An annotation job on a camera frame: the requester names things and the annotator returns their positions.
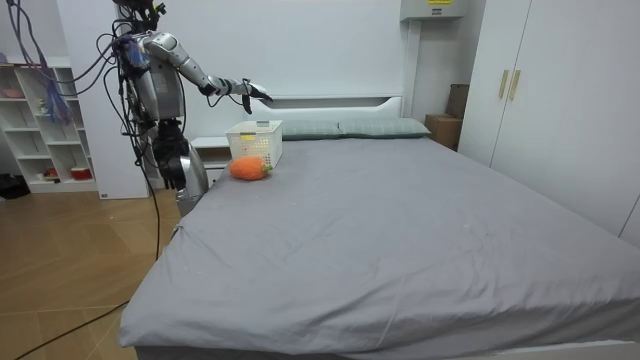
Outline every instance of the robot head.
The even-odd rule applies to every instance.
[[[128,8],[138,10],[138,9],[152,9],[153,8],[153,0],[113,0],[114,3],[120,6],[126,6]]]
[[[155,31],[158,28],[160,14],[167,13],[164,3],[153,5],[153,0],[113,0],[118,6],[129,10],[126,19],[135,32]]]

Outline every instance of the door handle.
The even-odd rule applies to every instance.
[[[504,96],[504,88],[507,87],[507,79],[509,78],[509,70],[505,70],[502,73],[502,82],[500,83],[500,91],[498,92],[498,97],[502,99]]]
[[[509,99],[513,101],[516,98],[516,90],[518,89],[518,83],[520,82],[520,70],[516,70],[513,75],[513,83],[511,84],[511,90],[509,91]]]

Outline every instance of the white wardrobe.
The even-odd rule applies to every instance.
[[[638,0],[488,0],[459,146],[615,235],[631,217],[638,245],[639,19]]]

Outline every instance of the headboard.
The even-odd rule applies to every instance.
[[[251,103],[247,120],[332,120],[400,117],[402,97],[274,97],[274,101]]]

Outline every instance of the plastic basket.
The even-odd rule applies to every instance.
[[[282,121],[243,121],[227,132],[231,157],[260,156],[276,167],[282,155]]]

